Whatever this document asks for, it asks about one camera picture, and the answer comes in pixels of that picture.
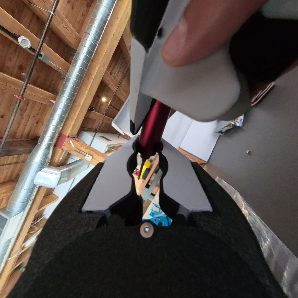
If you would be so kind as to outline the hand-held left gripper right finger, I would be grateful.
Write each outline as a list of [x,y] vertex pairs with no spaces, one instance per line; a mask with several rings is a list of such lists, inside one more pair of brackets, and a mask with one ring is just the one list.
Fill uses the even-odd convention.
[[158,150],[162,171],[159,205],[163,212],[212,212],[191,161],[166,140]]

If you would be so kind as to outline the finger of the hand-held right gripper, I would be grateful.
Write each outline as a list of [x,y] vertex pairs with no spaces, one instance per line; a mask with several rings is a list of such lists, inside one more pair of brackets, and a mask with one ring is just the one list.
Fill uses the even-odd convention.
[[142,74],[147,52],[142,44],[132,38],[130,71],[130,132],[136,135],[151,108],[152,97],[141,92]]

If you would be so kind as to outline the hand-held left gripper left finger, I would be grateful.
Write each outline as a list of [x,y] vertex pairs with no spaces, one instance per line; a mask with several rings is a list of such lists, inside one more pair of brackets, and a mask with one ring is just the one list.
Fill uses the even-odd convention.
[[134,170],[137,168],[135,136],[108,157],[93,184],[82,212],[135,212],[138,208]]

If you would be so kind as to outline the blue toy robot arm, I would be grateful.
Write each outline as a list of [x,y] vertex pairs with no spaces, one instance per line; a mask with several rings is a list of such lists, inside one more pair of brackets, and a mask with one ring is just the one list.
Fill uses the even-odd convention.
[[159,203],[152,203],[143,215],[143,221],[151,221],[156,226],[170,226],[172,219],[168,217],[160,208]]

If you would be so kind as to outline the red electric screwdriver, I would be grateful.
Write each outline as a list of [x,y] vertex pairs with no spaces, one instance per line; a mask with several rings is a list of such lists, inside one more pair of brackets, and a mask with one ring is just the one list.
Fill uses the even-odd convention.
[[147,114],[138,139],[137,149],[142,158],[138,179],[140,179],[145,161],[154,156],[160,147],[171,108],[162,102],[155,100],[151,110]]

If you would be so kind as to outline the person's right hand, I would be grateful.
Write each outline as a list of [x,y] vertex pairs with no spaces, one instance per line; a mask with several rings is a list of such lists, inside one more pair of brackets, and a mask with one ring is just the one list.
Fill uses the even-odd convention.
[[165,64],[180,67],[199,61],[225,45],[266,0],[194,0],[162,49]]

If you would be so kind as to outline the white orange cardboard box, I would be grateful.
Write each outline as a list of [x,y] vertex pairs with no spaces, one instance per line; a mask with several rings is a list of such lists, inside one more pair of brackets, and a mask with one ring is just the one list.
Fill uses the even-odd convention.
[[[216,124],[217,121],[199,122],[181,112],[170,111],[161,139],[170,143],[190,161],[204,164],[208,162],[219,138],[219,134],[214,132]],[[134,136],[130,132],[129,100],[113,120],[112,126],[121,133]]]

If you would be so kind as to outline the silver foil bag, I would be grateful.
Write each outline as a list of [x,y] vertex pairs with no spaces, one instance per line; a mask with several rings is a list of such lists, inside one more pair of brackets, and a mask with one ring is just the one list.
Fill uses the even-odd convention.
[[245,114],[237,117],[234,120],[229,120],[229,121],[218,120],[216,127],[214,129],[214,132],[218,134],[225,134],[236,127],[242,127],[244,124],[244,119],[245,119]]

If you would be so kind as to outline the round ceiling lamp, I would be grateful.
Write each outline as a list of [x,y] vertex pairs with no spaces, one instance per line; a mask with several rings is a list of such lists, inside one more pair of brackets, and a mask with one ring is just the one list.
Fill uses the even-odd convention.
[[24,49],[31,49],[31,42],[30,40],[25,36],[19,36],[17,38],[17,41],[19,45]]

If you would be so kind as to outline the silver air duct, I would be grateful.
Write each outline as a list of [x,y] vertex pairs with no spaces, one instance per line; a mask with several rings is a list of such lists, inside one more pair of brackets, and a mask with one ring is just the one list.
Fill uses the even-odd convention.
[[115,3],[115,0],[97,1],[38,143],[24,165],[8,205],[1,209],[1,271],[9,258],[9,253],[38,190],[38,186],[34,182],[35,177],[49,164],[54,144],[104,33]]

